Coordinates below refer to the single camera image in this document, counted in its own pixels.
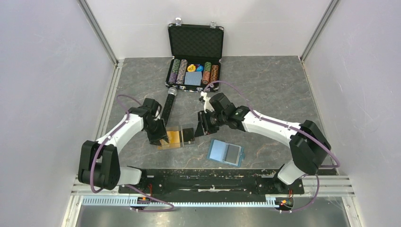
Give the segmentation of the clear box with gold cards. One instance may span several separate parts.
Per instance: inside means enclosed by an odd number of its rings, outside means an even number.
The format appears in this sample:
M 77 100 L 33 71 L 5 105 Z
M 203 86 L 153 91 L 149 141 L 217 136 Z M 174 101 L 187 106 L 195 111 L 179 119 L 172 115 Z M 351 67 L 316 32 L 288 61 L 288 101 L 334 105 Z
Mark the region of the clear box with gold cards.
M 161 140 L 161 145 L 157 146 L 158 150 L 183 148 L 196 144 L 193 124 L 170 126 L 166 128 L 166 131 L 169 142 Z

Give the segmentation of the light blue card holder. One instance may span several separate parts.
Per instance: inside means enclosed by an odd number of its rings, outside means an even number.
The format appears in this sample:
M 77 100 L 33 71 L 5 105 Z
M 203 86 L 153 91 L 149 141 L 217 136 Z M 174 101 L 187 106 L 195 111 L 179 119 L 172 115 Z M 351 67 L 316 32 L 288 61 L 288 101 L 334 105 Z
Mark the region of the light blue card holder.
M 243 147 L 216 139 L 211 140 L 207 155 L 209 160 L 240 167 L 244 157 Z

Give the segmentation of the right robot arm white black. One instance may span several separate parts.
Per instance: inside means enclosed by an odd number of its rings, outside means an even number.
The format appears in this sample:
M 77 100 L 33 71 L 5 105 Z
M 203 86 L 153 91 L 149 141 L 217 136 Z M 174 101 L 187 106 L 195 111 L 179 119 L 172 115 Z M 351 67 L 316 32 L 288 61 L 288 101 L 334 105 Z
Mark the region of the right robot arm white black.
M 326 159 L 331 146 L 316 123 L 287 122 L 265 116 L 247 106 L 236 107 L 223 93 L 209 97 L 201 92 L 203 110 L 198 112 L 196 137 L 218 132 L 227 126 L 233 130 L 255 133 L 286 145 L 292 158 L 279 169 L 273 187 L 287 192 L 296 179 L 315 175 Z

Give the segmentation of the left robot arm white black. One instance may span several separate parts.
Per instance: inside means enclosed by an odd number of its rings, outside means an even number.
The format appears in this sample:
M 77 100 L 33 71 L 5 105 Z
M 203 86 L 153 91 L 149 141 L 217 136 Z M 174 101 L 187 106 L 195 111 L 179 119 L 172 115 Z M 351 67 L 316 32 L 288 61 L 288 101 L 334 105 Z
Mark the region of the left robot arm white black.
M 161 112 L 159 102 L 146 98 L 141 106 L 127 109 L 122 120 L 107 134 L 95 141 L 85 141 L 81 147 L 78 181 L 88 184 L 93 193 L 120 185 L 130 185 L 136 192 L 144 192 L 148 179 L 142 176 L 143 170 L 121 167 L 119 153 L 142 131 L 146 132 L 150 144 L 160 146 L 161 140 L 168 142 Z

